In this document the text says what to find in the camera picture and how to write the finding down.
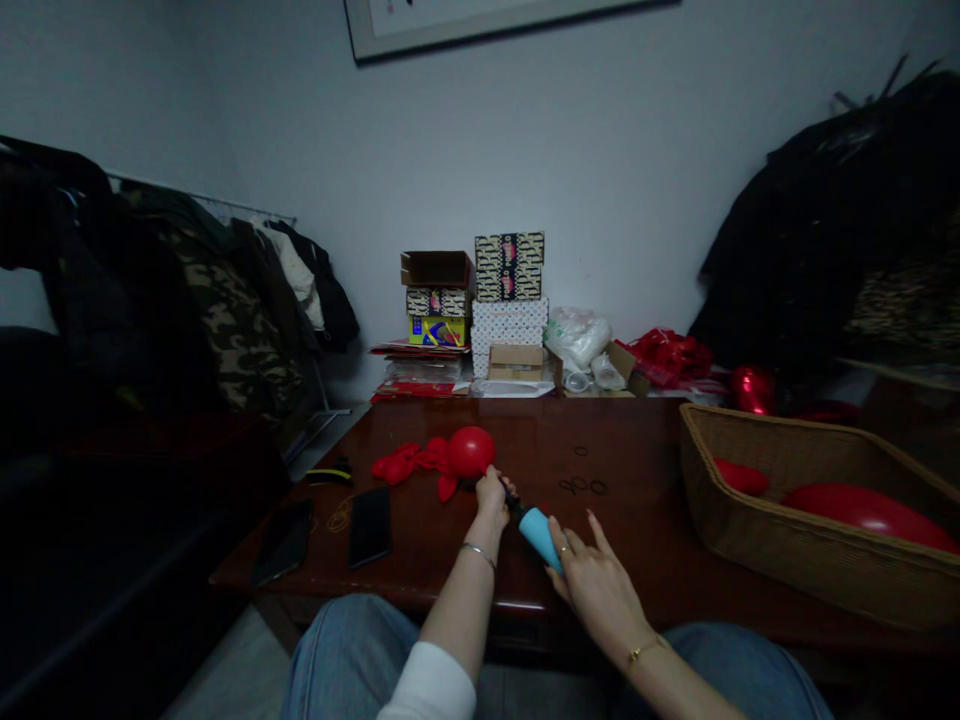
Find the red ribbon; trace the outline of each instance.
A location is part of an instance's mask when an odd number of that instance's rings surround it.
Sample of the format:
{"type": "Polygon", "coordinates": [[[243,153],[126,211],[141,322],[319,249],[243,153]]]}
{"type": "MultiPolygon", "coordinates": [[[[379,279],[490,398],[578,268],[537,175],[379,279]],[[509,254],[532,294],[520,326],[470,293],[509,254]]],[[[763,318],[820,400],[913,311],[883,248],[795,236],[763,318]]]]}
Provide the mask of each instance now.
{"type": "Polygon", "coordinates": [[[629,345],[617,344],[637,358],[636,369],[655,387],[676,388],[705,378],[713,365],[710,348],[670,328],[657,327],[629,345]]]}

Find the white sleeve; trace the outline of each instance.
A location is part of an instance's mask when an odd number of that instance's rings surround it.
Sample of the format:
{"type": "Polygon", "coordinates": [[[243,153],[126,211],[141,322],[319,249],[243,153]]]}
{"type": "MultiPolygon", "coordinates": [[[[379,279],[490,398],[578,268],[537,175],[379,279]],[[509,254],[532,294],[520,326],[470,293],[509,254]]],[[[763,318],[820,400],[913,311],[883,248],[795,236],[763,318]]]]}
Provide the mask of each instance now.
{"type": "Polygon", "coordinates": [[[436,645],[418,642],[377,720],[470,720],[477,691],[466,670],[436,645]]]}

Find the woman's right hand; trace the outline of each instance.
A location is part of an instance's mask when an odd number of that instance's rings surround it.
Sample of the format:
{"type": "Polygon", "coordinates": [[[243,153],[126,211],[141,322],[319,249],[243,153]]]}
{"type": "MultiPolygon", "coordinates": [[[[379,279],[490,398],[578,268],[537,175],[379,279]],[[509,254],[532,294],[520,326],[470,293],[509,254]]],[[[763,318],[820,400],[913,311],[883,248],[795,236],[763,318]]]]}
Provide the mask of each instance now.
{"type": "Polygon", "coordinates": [[[656,639],[630,582],[603,534],[600,521],[587,510],[597,547],[586,545],[573,531],[560,530],[550,517],[550,536],[560,556],[564,575],[547,568],[553,587],[573,609],[603,653],[621,671],[630,652],[656,639]]]}

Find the black phone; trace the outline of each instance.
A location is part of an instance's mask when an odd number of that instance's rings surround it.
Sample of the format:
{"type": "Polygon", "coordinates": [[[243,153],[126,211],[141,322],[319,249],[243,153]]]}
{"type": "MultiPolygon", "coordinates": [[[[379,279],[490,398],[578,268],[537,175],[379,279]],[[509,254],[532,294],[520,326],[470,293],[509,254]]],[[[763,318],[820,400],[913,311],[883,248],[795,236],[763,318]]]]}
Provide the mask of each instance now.
{"type": "Polygon", "coordinates": [[[273,513],[263,531],[260,555],[253,566],[250,583],[254,587],[266,585],[303,565],[312,521],[313,500],[301,500],[273,513]]]}
{"type": "Polygon", "coordinates": [[[382,487],[353,499],[347,568],[355,570],[390,553],[390,491],[382,487]]]}

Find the woven basket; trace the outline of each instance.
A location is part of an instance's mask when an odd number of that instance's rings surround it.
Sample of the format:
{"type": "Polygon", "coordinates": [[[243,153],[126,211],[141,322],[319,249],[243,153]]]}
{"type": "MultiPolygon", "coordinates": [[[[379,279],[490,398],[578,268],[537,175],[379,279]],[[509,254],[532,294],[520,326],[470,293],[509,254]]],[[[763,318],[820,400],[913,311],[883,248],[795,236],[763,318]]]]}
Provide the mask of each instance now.
{"type": "Polygon", "coordinates": [[[960,491],[862,430],[691,404],[680,413],[687,500],[711,551],[889,625],[960,625],[960,555],[779,504],[802,485],[850,483],[899,500],[956,538],[960,491]],[[732,490],[714,457],[764,472],[766,493],[732,490]]]}

